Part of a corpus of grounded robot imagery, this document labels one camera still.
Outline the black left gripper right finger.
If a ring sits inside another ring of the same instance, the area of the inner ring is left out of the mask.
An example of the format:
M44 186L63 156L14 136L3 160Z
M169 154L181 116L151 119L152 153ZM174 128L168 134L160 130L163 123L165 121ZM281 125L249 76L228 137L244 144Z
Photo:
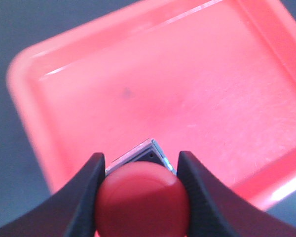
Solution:
M296 237L296 228L255 208L181 151L177 177L190 201L189 237Z

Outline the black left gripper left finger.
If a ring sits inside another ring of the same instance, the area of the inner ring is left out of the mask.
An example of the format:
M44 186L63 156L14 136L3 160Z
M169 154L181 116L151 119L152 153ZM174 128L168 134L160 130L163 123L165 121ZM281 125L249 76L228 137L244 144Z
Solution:
M93 237L95 200L105 157L94 153L81 170L41 205L0 227L0 237Z

